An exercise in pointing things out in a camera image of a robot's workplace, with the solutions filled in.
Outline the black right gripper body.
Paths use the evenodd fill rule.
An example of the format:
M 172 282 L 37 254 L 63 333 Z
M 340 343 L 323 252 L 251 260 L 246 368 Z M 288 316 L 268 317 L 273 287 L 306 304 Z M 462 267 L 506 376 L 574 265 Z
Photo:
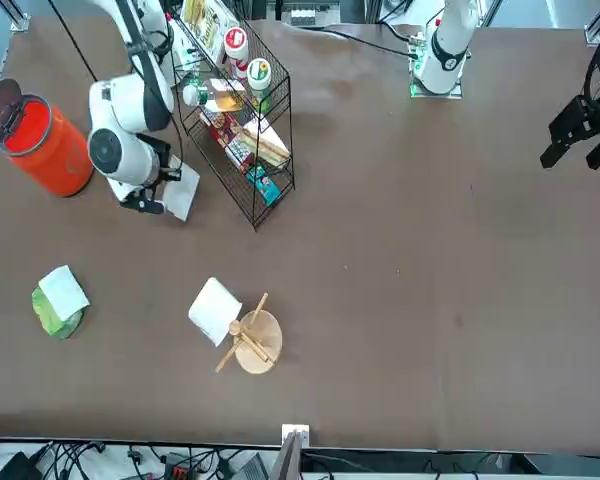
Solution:
M 171 165 L 173 155 L 169 143 L 141 133 L 138 134 L 138 140 L 148 147 L 151 153 L 151 169 L 143 183 L 144 187 L 155 188 L 163 182 L 181 180 L 180 164 L 177 163 L 175 167 Z

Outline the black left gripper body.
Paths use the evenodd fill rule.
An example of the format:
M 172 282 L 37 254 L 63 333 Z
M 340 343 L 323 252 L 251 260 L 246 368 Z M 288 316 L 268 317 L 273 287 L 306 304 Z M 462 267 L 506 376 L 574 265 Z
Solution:
M 552 144 L 574 144 L 600 135 L 600 109 L 575 96 L 549 124 Z

